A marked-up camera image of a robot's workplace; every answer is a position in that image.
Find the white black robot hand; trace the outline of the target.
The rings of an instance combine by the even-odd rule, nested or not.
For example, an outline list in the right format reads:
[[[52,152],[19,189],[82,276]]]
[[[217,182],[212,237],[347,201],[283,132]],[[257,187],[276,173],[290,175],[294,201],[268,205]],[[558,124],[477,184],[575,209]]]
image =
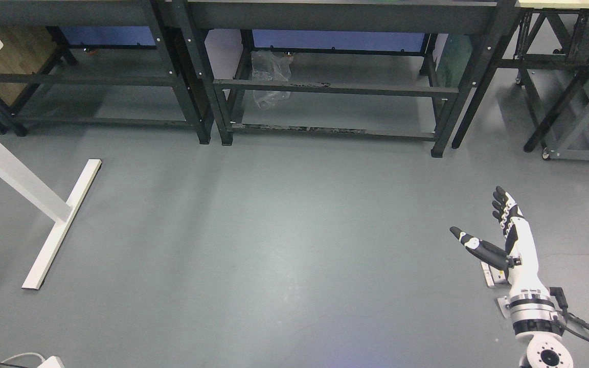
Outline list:
[[[549,289],[538,277],[537,248],[530,224],[519,204],[500,186],[495,188],[493,198],[492,214],[505,238],[504,248],[470,235],[456,226],[451,226],[449,231],[468,253],[505,273],[510,283],[511,297],[526,292],[548,296]]]

